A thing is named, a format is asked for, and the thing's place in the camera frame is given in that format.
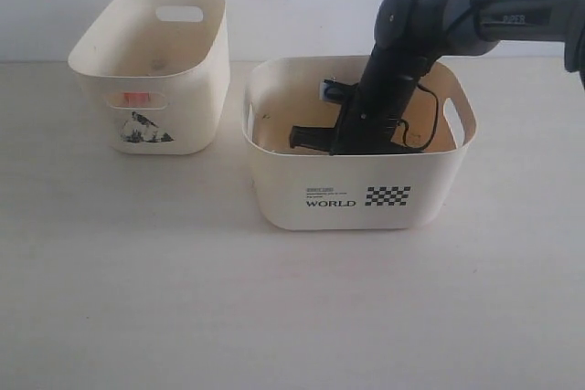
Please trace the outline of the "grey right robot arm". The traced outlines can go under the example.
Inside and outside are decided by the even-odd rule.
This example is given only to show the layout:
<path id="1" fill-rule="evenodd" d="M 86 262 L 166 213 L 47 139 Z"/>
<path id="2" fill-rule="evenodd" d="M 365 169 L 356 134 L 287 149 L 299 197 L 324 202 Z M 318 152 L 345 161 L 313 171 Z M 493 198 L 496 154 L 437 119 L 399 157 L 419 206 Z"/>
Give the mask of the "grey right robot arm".
<path id="1" fill-rule="evenodd" d="M 374 46 L 358 82 L 321 83 L 338 105 L 330 127 L 292 126 L 289 145 L 330 155 L 422 153 L 404 113 L 444 57 L 479 57 L 502 41 L 561 43 L 564 68 L 584 72 L 584 0 L 383 0 Z"/>

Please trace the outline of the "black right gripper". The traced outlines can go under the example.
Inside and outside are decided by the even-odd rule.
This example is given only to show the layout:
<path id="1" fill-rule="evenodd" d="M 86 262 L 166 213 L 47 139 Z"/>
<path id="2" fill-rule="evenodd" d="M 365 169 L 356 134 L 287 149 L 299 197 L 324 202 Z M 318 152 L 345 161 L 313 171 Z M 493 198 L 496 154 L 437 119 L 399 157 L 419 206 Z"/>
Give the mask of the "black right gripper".
<path id="1" fill-rule="evenodd" d="M 330 155 L 388 155 L 420 153 L 429 144 L 410 146 L 394 142 L 420 79 L 429 72 L 424 56 L 402 48 L 375 46 L 364 68 L 354 96 L 340 106 L 330 127 L 294 125 L 289 146 Z"/>

